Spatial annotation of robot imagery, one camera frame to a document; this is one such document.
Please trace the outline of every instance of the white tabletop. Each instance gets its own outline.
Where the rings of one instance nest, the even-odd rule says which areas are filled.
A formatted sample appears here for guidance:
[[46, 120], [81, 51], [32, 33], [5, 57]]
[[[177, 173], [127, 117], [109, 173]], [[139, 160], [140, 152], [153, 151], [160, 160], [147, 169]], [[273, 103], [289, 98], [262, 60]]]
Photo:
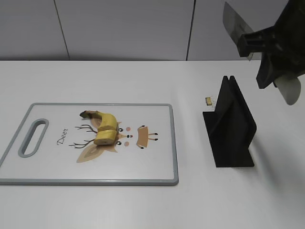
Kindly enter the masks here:
[[[31, 103], [169, 103], [180, 179], [173, 187], [0, 186], [0, 227], [304, 228], [305, 90], [286, 105], [273, 85], [258, 89], [259, 64], [0, 62], [1, 155]], [[256, 121], [254, 168], [215, 167], [202, 111], [223, 75], [235, 76]]]

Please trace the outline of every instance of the white cutting board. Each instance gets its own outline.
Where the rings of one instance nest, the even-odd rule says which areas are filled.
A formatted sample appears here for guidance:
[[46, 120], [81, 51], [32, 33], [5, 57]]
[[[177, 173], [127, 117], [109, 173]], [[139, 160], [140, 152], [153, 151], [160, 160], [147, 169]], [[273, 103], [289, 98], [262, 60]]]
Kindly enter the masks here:
[[[113, 114], [121, 128], [120, 142], [99, 150], [93, 142], [75, 148], [74, 143], [85, 144], [96, 136], [89, 128], [76, 128], [86, 125], [82, 127], [97, 131], [92, 120], [79, 116], [85, 110]], [[20, 146], [38, 119], [49, 121], [38, 150], [21, 157]], [[137, 145], [139, 127], [157, 133], [144, 139], [144, 147]], [[174, 136], [169, 104], [33, 104], [0, 161], [0, 184], [175, 185]]]

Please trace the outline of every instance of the white wall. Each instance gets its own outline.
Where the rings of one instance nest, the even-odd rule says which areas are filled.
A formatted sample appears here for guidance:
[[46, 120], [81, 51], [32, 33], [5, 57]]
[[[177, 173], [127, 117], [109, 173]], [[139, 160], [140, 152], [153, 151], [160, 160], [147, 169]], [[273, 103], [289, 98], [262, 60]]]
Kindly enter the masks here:
[[56, 0], [71, 60], [185, 60], [193, 0]]
[[53, 0], [0, 0], [0, 60], [67, 60]]
[[[188, 60], [239, 60], [223, 26], [224, 0], [197, 0]], [[288, 0], [227, 0], [254, 30], [273, 26]]]

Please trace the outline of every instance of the black stand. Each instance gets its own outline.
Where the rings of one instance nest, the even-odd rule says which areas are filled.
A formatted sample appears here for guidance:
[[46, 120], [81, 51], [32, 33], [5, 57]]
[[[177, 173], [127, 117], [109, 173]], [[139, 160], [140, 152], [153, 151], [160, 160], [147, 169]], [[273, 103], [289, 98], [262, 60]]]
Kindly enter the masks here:
[[203, 112], [216, 167], [253, 167], [256, 124], [234, 76], [224, 76], [214, 112]]

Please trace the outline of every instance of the banana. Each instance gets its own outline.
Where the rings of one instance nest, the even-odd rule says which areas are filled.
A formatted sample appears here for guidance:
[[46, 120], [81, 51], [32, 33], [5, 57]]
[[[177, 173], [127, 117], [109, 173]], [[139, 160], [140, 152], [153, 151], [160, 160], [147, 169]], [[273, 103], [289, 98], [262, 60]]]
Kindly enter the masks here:
[[84, 111], [80, 114], [83, 118], [100, 118], [102, 122], [98, 128], [98, 131], [103, 130], [117, 130], [118, 122], [112, 114], [105, 114], [99, 111]]
[[99, 111], [84, 111], [80, 114], [83, 118], [100, 118], [101, 124], [98, 128], [98, 133], [94, 140], [94, 144], [111, 145], [114, 143], [118, 134], [118, 122], [112, 114], [105, 114]]

